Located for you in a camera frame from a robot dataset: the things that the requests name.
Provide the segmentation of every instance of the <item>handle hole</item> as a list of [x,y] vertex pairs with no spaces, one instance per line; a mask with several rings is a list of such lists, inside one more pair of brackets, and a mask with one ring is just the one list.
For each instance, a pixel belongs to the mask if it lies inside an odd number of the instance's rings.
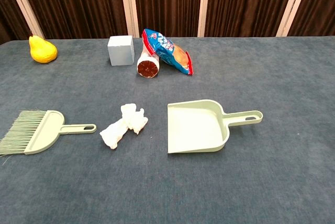
[[84,130],[92,130],[94,127],[93,126],[86,126]]

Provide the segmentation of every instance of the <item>blue snack bag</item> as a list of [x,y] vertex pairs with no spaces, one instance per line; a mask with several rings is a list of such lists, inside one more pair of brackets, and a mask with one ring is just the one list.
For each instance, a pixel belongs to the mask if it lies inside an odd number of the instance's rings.
[[157,54],[165,63],[176,67],[186,75],[193,74],[192,61],[188,52],[167,39],[161,33],[144,29],[143,43],[151,55]]

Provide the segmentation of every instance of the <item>hand brush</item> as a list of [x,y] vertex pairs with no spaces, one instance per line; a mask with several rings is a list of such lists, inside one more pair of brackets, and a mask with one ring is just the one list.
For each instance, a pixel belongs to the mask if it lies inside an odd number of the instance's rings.
[[0,155],[35,154],[51,147],[60,134],[94,133],[96,125],[64,125],[55,110],[24,110],[0,141]]

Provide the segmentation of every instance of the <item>background wall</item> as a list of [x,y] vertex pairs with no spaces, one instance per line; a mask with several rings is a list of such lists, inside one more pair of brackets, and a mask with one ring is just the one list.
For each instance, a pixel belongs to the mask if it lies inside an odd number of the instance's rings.
[[[28,0],[47,39],[127,35],[125,0]],[[208,0],[205,36],[272,37],[288,0]],[[201,0],[135,0],[138,28],[196,37]],[[30,30],[16,0],[0,0],[0,44]],[[335,35],[334,0],[301,0],[289,36]]]

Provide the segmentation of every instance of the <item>white block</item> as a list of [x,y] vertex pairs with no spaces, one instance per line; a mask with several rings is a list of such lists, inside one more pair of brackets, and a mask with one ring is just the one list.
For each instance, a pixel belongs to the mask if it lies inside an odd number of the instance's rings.
[[134,63],[132,36],[110,37],[107,47],[112,66],[132,65]]

